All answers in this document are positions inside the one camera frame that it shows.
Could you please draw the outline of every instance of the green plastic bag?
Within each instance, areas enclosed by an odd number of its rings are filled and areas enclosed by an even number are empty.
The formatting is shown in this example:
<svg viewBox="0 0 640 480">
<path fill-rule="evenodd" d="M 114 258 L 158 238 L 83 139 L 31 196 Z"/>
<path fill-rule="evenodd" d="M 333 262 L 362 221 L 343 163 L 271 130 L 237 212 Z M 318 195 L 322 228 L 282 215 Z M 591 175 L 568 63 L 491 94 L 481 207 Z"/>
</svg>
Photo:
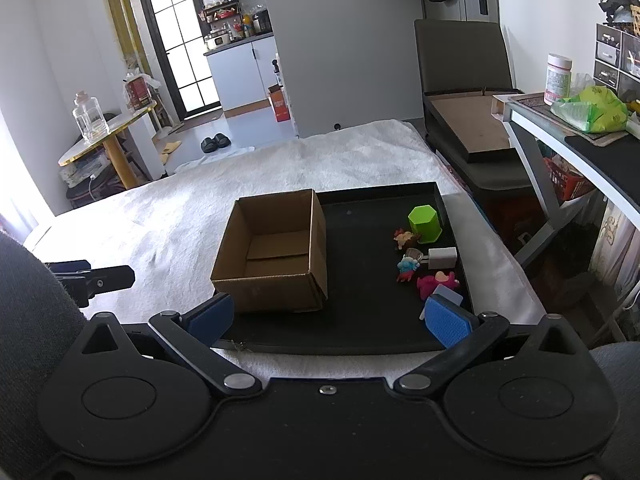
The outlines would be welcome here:
<svg viewBox="0 0 640 480">
<path fill-rule="evenodd" d="M 551 112 L 586 134 L 624 130 L 625 104 L 604 86 L 589 86 L 577 96 L 553 103 Z"/>
</svg>

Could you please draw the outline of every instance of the green hexagonal container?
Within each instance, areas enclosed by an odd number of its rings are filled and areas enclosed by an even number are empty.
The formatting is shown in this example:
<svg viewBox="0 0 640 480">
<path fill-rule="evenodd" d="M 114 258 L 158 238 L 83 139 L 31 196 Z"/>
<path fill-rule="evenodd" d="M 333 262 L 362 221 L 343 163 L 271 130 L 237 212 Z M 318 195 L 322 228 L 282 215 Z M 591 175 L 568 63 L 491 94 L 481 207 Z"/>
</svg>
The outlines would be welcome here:
<svg viewBox="0 0 640 480">
<path fill-rule="evenodd" d="M 409 213 L 409 224 L 412 233 L 420 235 L 419 244 L 433 244 L 442 233 L 438 213 L 430 205 L 414 207 Z"/>
</svg>

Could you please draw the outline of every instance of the black slippers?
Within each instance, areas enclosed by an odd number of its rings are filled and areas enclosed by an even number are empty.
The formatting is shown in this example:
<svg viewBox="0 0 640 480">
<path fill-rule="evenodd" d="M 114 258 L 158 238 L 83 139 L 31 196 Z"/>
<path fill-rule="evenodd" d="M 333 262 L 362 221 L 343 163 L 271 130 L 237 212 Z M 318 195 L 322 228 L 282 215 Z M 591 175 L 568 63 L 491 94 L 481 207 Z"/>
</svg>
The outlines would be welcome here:
<svg viewBox="0 0 640 480">
<path fill-rule="evenodd" d="M 204 153 L 215 152 L 218 148 L 226 148 L 231 144 L 231 141 L 225 134 L 216 134 L 213 139 L 207 137 L 200 145 Z"/>
</svg>

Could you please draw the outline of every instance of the metal screw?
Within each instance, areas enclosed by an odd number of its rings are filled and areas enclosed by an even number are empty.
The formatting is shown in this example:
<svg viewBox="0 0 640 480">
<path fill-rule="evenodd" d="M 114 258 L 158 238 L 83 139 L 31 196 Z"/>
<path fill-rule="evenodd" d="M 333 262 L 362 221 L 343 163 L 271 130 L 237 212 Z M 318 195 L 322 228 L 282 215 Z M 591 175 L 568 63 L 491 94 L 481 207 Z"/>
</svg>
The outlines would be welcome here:
<svg viewBox="0 0 640 480">
<path fill-rule="evenodd" d="M 245 390 L 255 384 L 255 377 L 249 374 L 231 374 L 225 377 L 224 383 L 232 390 Z"/>
<path fill-rule="evenodd" d="M 320 386 L 318 391 L 323 395 L 335 395 L 338 393 L 338 388 L 331 386 L 330 384 L 325 384 L 324 386 Z"/>
<path fill-rule="evenodd" d="M 424 390 L 431 386 L 431 379 L 426 375 L 407 374 L 400 377 L 398 384 L 403 390 Z"/>
</svg>

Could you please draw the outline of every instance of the person's leg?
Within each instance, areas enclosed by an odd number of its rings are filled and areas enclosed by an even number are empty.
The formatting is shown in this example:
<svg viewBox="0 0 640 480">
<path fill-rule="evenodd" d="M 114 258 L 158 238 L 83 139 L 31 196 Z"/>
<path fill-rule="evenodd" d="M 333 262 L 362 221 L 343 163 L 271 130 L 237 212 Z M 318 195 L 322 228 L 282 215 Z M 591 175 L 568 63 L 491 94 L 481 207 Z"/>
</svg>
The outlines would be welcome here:
<svg viewBox="0 0 640 480">
<path fill-rule="evenodd" d="M 14 479 L 53 456 L 38 395 L 85 322 L 49 269 L 0 233 L 0 470 Z"/>
<path fill-rule="evenodd" d="M 615 343 L 591 355 L 609 380 L 618 405 L 618 425 L 602 455 L 622 478 L 640 478 L 640 342 Z"/>
</svg>

